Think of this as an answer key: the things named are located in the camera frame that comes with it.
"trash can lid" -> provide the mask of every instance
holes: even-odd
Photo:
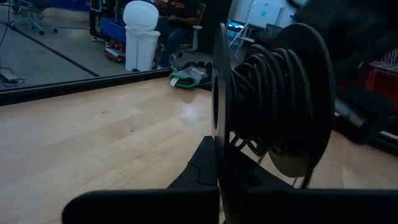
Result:
[[[154,30],[158,19],[159,12],[157,8],[148,2],[132,1],[124,8],[123,21],[134,30]]]

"blue bin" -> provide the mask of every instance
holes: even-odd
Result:
[[[102,18],[101,20],[101,33],[109,36],[110,38],[126,43],[126,30],[123,26],[114,22],[112,18]]]

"black equipment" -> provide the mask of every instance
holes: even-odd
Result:
[[[254,46],[231,69],[226,27],[220,24],[213,54],[213,137],[202,140],[167,189],[87,193],[65,207],[62,222],[218,223],[220,195],[227,224],[398,222],[397,191],[305,189],[331,133],[331,60],[322,37],[305,24],[285,28],[273,46]],[[283,174],[305,176],[302,189],[245,156],[245,145],[258,156],[269,153]]]

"black spool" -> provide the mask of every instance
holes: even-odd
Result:
[[[335,80],[328,49],[305,24],[286,27],[272,44],[259,45],[230,68],[226,28],[216,33],[213,54],[213,136],[221,168],[238,138],[258,156],[269,153],[288,177],[310,176],[331,133]],[[237,136],[229,140],[230,132]]]

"white trash can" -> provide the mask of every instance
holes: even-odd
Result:
[[[158,31],[142,32],[126,26],[126,70],[140,72],[152,70]]]

